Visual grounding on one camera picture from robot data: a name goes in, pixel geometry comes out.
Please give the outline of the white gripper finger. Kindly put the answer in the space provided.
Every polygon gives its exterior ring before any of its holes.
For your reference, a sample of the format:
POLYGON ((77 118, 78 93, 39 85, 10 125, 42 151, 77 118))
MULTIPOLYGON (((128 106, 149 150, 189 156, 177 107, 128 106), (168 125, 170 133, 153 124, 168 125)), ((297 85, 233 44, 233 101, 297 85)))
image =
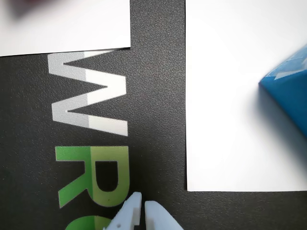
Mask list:
POLYGON ((104 230, 134 230, 141 219, 142 194, 134 192, 104 230))
POLYGON ((145 201, 144 208, 147 230, 183 230, 173 216, 158 202, 145 201))

